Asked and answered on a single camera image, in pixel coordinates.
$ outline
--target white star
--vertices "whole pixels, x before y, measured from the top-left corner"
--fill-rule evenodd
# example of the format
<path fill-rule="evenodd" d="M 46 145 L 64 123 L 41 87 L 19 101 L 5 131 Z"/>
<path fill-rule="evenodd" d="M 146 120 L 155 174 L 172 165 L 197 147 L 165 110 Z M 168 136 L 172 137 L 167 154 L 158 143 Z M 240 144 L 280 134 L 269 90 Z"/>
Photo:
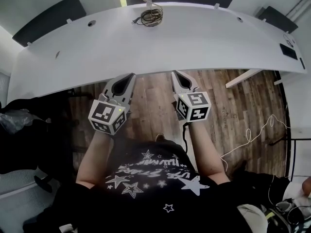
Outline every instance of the white star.
<path fill-rule="evenodd" d="M 182 190 L 190 189 L 192 192 L 195 193 L 196 196 L 200 196 L 200 189 L 207 189 L 209 188 L 208 185 L 202 185 L 200 184 L 200 176 L 194 177 L 191 181 L 185 180 L 182 178 L 178 178 L 182 183 L 185 184 L 184 187 L 182 187 Z"/>
<path fill-rule="evenodd" d="M 165 204 L 165 207 L 163 209 L 166 210 L 167 213 L 174 211 L 172 204 Z"/>
<path fill-rule="evenodd" d="M 125 189 L 123 190 L 122 194 L 125 193 L 129 193 L 133 198 L 136 197 L 136 193 L 142 193 L 143 191 L 140 190 L 137 187 L 138 182 L 134 183 L 134 184 L 128 184 L 128 183 L 123 183 L 123 185 L 125 185 Z"/>
<path fill-rule="evenodd" d="M 150 159 L 150 157 L 154 156 L 154 154 L 149 153 L 149 150 L 147 150 L 146 153 L 141 153 L 141 154 L 144 156 L 143 160 Z"/>
<path fill-rule="evenodd" d="M 163 188 L 166 185 L 166 183 L 165 183 L 165 181 L 159 181 L 157 183 L 157 185 L 159 185 L 161 188 Z"/>
<path fill-rule="evenodd" d="M 107 181 L 106 183 L 115 183 L 115 189 L 117 189 L 118 185 L 121 183 L 121 182 L 124 182 L 124 181 L 130 181 L 130 180 L 127 180 L 125 179 L 127 176 L 123 176 L 123 177 L 119 177 L 118 175 L 115 175 L 115 178 L 112 179 L 112 180 L 109 180 Z"/>

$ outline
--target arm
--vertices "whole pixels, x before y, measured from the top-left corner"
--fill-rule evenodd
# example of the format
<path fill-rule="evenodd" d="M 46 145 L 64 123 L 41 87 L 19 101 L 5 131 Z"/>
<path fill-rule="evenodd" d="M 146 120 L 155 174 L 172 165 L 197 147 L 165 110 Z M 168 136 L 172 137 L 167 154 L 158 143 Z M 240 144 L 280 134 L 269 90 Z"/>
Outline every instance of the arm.
<path fill-rule="evenodd" d="M 203 122 L 191 123 L 189 130 L 199 172 L 217 184 L 229 182 L 219 153 L 215 149 Z"/>
<path fill-rule="evenodd" d="M 311 177 L 308 177 L 303 183 L 302 183 L 302 191 L 304 195 L 311 199 Z"/>
<path fill-rule="evenodd" d="M 95 132 L 80 164 L 76 183 L 92 188 L 103 179 L 111 150 L 110 144 L 113 144 L 113 140 L 107 134 Z"/>

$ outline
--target fiducial marker cube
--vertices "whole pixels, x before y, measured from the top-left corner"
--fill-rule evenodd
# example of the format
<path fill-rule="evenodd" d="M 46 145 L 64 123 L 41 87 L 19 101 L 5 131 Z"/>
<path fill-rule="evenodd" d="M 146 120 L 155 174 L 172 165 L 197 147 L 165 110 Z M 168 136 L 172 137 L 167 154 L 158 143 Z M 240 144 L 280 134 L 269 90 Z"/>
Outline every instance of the fiducial marker cube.
<path fill-rule="evenodd" d="M 126 121 L 125 107 L 94 100 L 88 120 L 95 130 L 114 135 Z"/>
<path fill-rule="evenodd" d="M 176 110 L 187 122 L 206 120 L 210 108 L 207 92 L 178 94 Z"/>

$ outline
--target shoe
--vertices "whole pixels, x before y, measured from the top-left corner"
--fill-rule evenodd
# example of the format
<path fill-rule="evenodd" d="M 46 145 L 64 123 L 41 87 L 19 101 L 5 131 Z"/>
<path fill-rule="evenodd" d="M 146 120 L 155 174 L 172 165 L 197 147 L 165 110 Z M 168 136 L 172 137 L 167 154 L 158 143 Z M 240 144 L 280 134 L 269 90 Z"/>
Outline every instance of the shoe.
<path fill-rule="evenodd" d="M 164 137 L 164 134 L 162 134 L 162 133 L 157 134 L 156 137 L 155 137 L 155 142 L 163 142 L 165 140 L 166 139 Z"/>

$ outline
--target wire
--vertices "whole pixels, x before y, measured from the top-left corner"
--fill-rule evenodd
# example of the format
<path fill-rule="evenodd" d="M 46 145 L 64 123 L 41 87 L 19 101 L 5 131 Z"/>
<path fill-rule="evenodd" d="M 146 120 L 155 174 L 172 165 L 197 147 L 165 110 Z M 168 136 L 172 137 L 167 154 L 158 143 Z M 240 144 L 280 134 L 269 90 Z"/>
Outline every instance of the wire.
<path fill-rule="evenodd" d="M 269 199 L 270 203 L 271 203 L 273 206 L 275 206 L 275 205 L 274 205 L 274 204 L 271 202 L 271 200 L 270 200 L 270 188 L 271 188 L 271 186 L 272 186 L 272 183 L 273 183 L 273 180 L 274 180 L 274 176 L 275 176 L 275 175 L 273 175 L 273 178 L 272 178 L 271 184 L 270 184 L 270 186 L 269 186 L 269 190 L 268 190 L 268 199 Z"/>
<path fill-rule="evenodd" d="M 275 117 L 275 119 L 278 122 L 282 123 L 285 126 L 285 128 L 290 129 L 290 127 L 286 126 L 285 123 L 283 123 L 282 121 L 278 120 L 278 118 L 274 114 L 272 114 L 271 116 L 268 117 L 267 122 L 262 126 L 262 128 L 260 130 L 260 133 L 253 140 L 251 140 L 252 139 L 252 132 L 251 132 L 251 130 L 247 129 L 246 132 L 245 132 L 247 143 L 242 144 L 242 145 L 236 147 L 235 149 L 231 150 L 230 152 L 223 154 L 221 157 L 224 157 L 224 156 L 232 153 L 234 150 L 237 150 L 238 148 L 246 146 L 246 145 L 252 143 L 253 141 L 255 141 L 261 135 L 261 132 L 262 132 L 263 128 L 266 127 L 266 125 L 268 124 L 269 120 L 270 120 L 270 127 L 273 127 L 273 125 L 274 125 L 274 117 Z"/>
<path fill-rule="evenodd" d="M 163 7 L 148 0 L 143 0 L 144 2 L 151 3 L 157 7 L 158 9 L 151 9 L 146 10 L 140 14 L 140 17 L 137 17 L 135 20 L 132 21 L 132 24 L 137 25 L 144 25 L 146 27 L 154 27 L 156 25 L 159 25 L 162 22 L 163 19 Z"/>
<path fill-rule="evenodd" d="M 301 208 L 301 207 L 311 207 L 311 205 L 302 205 L 302 206 L 297 206 L 297 207 L 291 209 L 290 212 L 287 214 L 287 221 L 288 221 L 290 224 L 297 224 L 297 223 L 298 223 L 298 222 L 297 222 L 297 223 L 291 223 L 291 222 L 289 221 L 289 219 L 288 219 L 288 216 L 290 215 L 290 213 L 291 213 L 294 209 L 296 209 L 296 208 Z"/>
<path fill-rule="evenodd" d="M 185 138 L 185 133 L 186 133 L 186 127 L 189 125 L 190 123 L 186 122 L 184 125 L 183 125 L 183 140 L 186 144 L 186 153 L 188 153 L 188 145 L 187 145 L 187 141 L 186 141 L 186 138 Z"/>
<path fill-rule="evenodd" d="M 225 171 L 227 172 L 227 170 L 228 170 L 228 163 L 227 163 L 227 161 L 225 161 L 222 157 L 220 157 L 220 158 L 221 158 L 221 160 L 222 160 L 223 162 L 225 162 L 225 164 L 226 164 Z"/>
<path fill-rule="evenodd" d="M 283 38 L 286 40 L 286 42 L 289 46 L 291 46 L 292 48 L 294 47 L 292 44 L 292 41 L 290 40 L 290 38 L 288 38 L 288 36 L 286 34 L 283 35 Z"/>

